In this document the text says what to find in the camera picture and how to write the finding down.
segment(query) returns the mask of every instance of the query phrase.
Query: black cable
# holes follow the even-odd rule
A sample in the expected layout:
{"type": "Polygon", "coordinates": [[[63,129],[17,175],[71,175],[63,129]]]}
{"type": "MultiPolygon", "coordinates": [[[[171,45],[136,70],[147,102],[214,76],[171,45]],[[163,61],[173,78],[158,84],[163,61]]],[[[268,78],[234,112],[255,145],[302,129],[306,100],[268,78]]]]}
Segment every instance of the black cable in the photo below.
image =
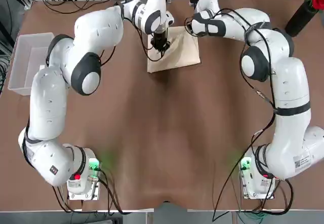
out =
{"type": "Polygon", "coordinates": [[[105,62],[103,62],[102,64],[101,64],[101,67],[102,66],[104,66],[111,58],[112,58],[112,56],[113,56],[113,54],[114,54],[114,52],[115,52],[115,49],[116,49],[116,46],[114,46],[113,47],[113,50],[112,50],[112,52],[111,52],[111,55],[109,56],[109,58],[105,61],[105,62]]]}
{"type": "Polygon", "coordinates": [[[52,186],[52,189],[53,189],[53,191],[54,191],[54,194],[55,194],[56,200],[57,200],[57,202],[59,203],[61,209],[64,210],[65,213],[71,213],[71,211],[66,210],[66,209],[62,206],[62,204],[61,204],[61,202],[60,202],[60,200],[59,200],[59,197],[57,196],[57,193],[56,193],[56,191],[55,191],[55,188],[54,188],[53,186],[52,186]]]}
{"type": "Polygon", "coordinates": [[[57,12],[59,14],[74,14],[80,10],[87,10],[89,9],[90,7],[94,6],[94,5],[98,5],[98,4],[103,4],[103,3],[106,3],[108,1],[111,1],[111,0],[105,0],[105,1],[102,1],[102,2],[97,2],[97,3],[93,3],[91,5],[89,5],[88,7],[86,7],[86,5],[90,2],[90,1],[95,1],[95,0],[86,0],[86,2],[81,6],[79,7],[73,0],[62,0],[62,3],[59,3],[59,4],[51,4],[49,3],[47,0],[43,0],[44,2],[44,5],[49,8],[50,10],[54,11],[54,12],[57,12]],[[55,10],[53,8],[51,8],[50,6],[60,6],[64,3],[66,3],[67,1],[72,1],[73,4],[78,8],[77,10],[74,10],[74,11],[71,11],[71,12],[61,12],[61,11],[58,11],[58,10],[55,10]]]}
{"type": "MultiPolygon", "coordinates": [[[[107,175],[104,171],[100,170],[100,172],[102,172],[102,174],[105,176],[106,179],[107,178],[107,175]]],[[[120,205],[118,204],[118,201],[114,198],[114,194],[111,192],[110,188],[108,187],[108,184],[105,183],[103,180],[99,179],[99,182],[101,182],[107,189],[108,191],[108,194],[110,195],[112,201],[113,201],[113,204],[114,206],[116,207],[116,210],[121,214],[121,215],[128,215],[128,214],[131,214],[131,212],[123,212],[120,205]]]]}
{"type": "Polygon", "coordinates": [[[148,50],[151,50],[153,47],[151,47],[151,48],[147,48],[147,47],[145,47],[144,42],[143,42],[143,36],[142,36],[142,34],[141,34],[142,31],[141,31],[140,29],[138,29],[138,28],[137,28],[137,27],[132,23],[132,21],[131,21],[130,19],[128,19],[128,18],[126,18],[126,17],[124,17],[124,19],[128,20],[129,22],[131,22],[131,24],[132,24],[132,25],[135,27],[135,29],[137,30],[137,33],[138,33],[138,36],[140,37],[141,44],[142,44],[142,47],[143,47],[143,51],[144,51],[146,57],[147,57],[150,61],[152,61],[152,62],[158,62],[158,61],[160,61],[160,60],[163,58],[164,53],[161,54],[161,58],[159,58],[159,59],[156,59],[156,60],[151,59],[151,58],[148,56],[147,51],[148,51],[148,50]]]}
{"type": "Polygon", "coordinates": [[[228,213],[229,213],[229,211],[226,211],[225,213],[223,213],[223,214],[217,216],[217,217],[215,218],[214,221],[218,220],[219,218],[221,218],[222,216],[224,216],[224,215],[226,215],[226,214],[228,214],[228,213]]]}
{"type": "MultiPolygon", "coordinates": [[[[107,183],[107,186],[108,186],[108,178],[107,178],[107,175],[106,175],[106,173],[104,172],[104,171],[102,171],[102,170],[100,170],[100,172],[104,175],[104,177],[105,177],[105,179],[106,179],[106,183],[107,183]]],[[[110,194],[107,192],[107,196],[108,196],[108,205],[107,205],[107,208],[108,208],[108,215],[109,216],[112,216],[112,215],[114,215],[114,213],[110,213],[110,210],[111,210],[111,207],[112,207],[112,200],[111,200],[111,203],[110,203],[110,205],[109,205],[109,196],[110,196],[110,194]]]]}
{"type": "Polygon", "coordinates": [[[267,124],[267,126],[266,127],[264,127],[264,129],[263,129],[263,131],[252,141],[252,143],[246,148],[246,150],[243,152],[243,154],[241,155],[241,157],[239,158],[239,160],[236,162],[236,164],[234,165],[234,167],[233,167],[233,169],[231,170],[231,172],[229,173],[229,175],[228,175],[228,177],[227,177],[227,179],[225,180],[225,183],[224,183],[224,185],[223,185],[223,187],[222,187],[222,189],[221,189],[221,192],[220,192],[220,194],[219,194],[219,196],[218,196],[218,200],[217,200],[217,203],[216,203],[216,205],[215,205],[215,207],[214,207],[214,214],[213,214],[213,220],[212,220],[212,222],[214,222],[215,220],[214,220],[214,218],[215,218],[215,213],[216,213],[216,209],[217,209],[217,207],[218,207],[218,204],[219,204],[219,201],[220,201],[220,198],[221,198],[221,196],[222,196],[222,194],[223,194],[223,191],[224,191],[224,189],[225,189],[225,186],[226,186],[226,184],[227,184],[227,182],[229,181],[229,179],[230,179],[230,177],[231,177],[231,175],[232,175],[232,173],[234,172],[234,170],[235,170],[235,168],[238,166],[238,164],[239,164],[239,162],[242,160],[242,158],[244,157],[244,155],[245,155],[245,153],[249,150],[249,148],[253,145],[253,143],[264,133],[264,131],[265,130],[267,130],[268,128],[270,128],[270,126],[273,124],[273,122],[274,122],[274,119],[275,119],[275,114],[273,114],[272,115],[272,118],[271,118],[271,120],[269,121],[269,123],[267,124]]]}
{"type": "Polygon", "coordinates": [[[293,204],[293,201],[294,201],[294,188],[293,188],[293,186],[291,185],[291,183],[290,183],[290,181],[288,179],[286,179],[285,182],[288,184],[288,186],[290,188],[290,199],[289,199],[289,204],[284,209],[284,211],[281,211],[281,212],[272,212],[272,211],[267,211],[267,210],[260,210],[260,212],[266,213],[266,214],[269,214],[269,215],[284,215],[284,214],[286,214],[291,209],[292,204],[293,204]]]}
{"type": "Polygon", "coordinates": [[[6,0],[6,2],[7,2],[8,12],[9,12],[9,16],[10,16],[10,35],[11,35],[12,34],[12,15],[11,15],[11,10],[10,10],[10,6],[9,6],[8,0],[6,0]]]}

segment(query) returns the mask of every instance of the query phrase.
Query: floor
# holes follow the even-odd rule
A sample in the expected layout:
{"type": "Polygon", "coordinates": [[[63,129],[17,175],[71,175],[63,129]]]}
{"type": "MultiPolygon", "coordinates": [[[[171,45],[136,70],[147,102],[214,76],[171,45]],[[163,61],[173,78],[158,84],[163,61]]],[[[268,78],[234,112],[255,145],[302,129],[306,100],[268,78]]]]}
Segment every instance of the floor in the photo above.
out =
{"type": "MultiPolygon", "coordinates": [[[[234,220],[237,219],[236,213],[233,213],[234,220]]],[[[241,222],[235,222],[232,220],[232,214],[229,213],[217,222],[219,224],[259,224],[259,221],[247,219],[243,214],[240,215],[241,222]]],[[[163,203],[158,209],[152,213],[153,222],[146,222],[146,213],[132,213],[130,215],[121,217],[120,215],[114,215],[115,224],[208,224],[211,223],[213,213],[212,212],[187,212],[179,206],[171,203],[163,203]]],[[[290,211],[284,216],[267,216],[264,218],[262,224],[322,224],[324,219],[323,211],[290,211]]],[[[71,214],[64,212],[26,212],[26,213],[0,213],[1,224],[77,224],[77,223],[93,223],[96,221],[104,220],[103,214],[99,214],[96,217],[94,214],[74,214],[71,219],[71,214]]],[[[108,222],[98,222],[99,224],[110,224],[108,222]]]]}

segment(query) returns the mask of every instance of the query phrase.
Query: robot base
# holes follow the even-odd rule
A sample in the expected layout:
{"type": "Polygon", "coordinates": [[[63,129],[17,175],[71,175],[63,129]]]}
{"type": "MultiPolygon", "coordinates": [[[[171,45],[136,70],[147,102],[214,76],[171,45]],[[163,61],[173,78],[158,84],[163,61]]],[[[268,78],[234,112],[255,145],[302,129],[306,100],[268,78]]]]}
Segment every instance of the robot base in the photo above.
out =
{"type": "MultiPolygon", "coordinates": [[[[148,48],[152,47],[151,39],[152,36],[149,35],[147,39],[148,48]]],[[[200,63],[198,38],[188,34],[184,26],[169,27],[168,41],[170,42],[170,47],[162,59],[160,59],[161,54],[158,50],[154,48],[148,50],[148,56],[152,60],[160,60],[153,62],[147,59],[147,72],[153,73],[200,63]]]]}
{"type": "Polygon", "coordinates": [[[251,148],[240,161],[239,169],[244,199],[265,199],[269,188],[268,198],[269,196],[271,196],[270,199],[274,198],[272,193],[275,188],[275,179],[273,179],[271,184],[271,179],[267,179],[259,173],[251,148]]]}
{"type": "Polygon", "coordinates": [[[68,180],[67,190],[70,200],[98,200],[100,191],[100,169],[101,163],[89,148],[84,148],[86,153],[86,167],[80,176],[80,180],[68,180]]]}

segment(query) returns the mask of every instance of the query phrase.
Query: sticker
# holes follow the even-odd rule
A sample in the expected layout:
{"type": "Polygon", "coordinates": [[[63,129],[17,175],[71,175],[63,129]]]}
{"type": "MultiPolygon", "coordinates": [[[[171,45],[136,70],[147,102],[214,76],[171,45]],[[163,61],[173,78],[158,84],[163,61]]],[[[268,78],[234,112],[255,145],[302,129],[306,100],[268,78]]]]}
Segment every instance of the sticker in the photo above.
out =
{"type": "Polygon", "coordinates": [[[29,147],[26,147],[26,151],[27,151],[27,158],[29,159],[29,161],[31,161],[32,157],[34,156],[34,152],[29,147]]]}
{"type": "Polygon", "coordinates": [[[268,187],[271,183],[271,180],[262,180],[261,186],[268,187]]]}
{"type": "Polygon", "coordinates": [[[54,175],[56,175],[56,173],[58,172],[59,170],[57,170],[56,167],[54,167],[54,165],[51,166],[50,168],[50,172],[53,173],[54,175]]]}
{"type": "Polygon", "coordinates": [[[81,187],[81,181],[80,180],[73,181],[73,182],[69,181],[68,184],[69,184],[69,187],[71,187],[71,188],[81,187]]]}
{"type": "Polygon", "coordinates": [[[295,162],[295,172],[298,172],[311,164],[311,158],[309,153],[303,153],[299,156],[293,157],[293,159],[295,162]]]}

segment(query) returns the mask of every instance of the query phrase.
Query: black joint cap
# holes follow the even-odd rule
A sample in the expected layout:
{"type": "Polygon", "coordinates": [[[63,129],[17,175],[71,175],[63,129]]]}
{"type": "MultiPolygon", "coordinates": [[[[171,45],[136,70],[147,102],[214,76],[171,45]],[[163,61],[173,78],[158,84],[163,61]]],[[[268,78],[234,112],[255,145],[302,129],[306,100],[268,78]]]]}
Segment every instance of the black joint cap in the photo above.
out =
{"type": "Polygon", "coordinates": [[[262,51],[255,46],[249,47],[242,55],[249,56],[254,63],[254,73],[249,78],[252,80],[265,82],[269,76],[269,62],[262,51]]]}
{"type": "Polygon", "coordinates": [[[86,76],[92,72],[97,73],[99,78],[101,78],[100,58],[95,53],[86,53],[76,65],[71,75],[71,86],[80,95],[90,95],[83,91],[82,84],[86,76]]]}

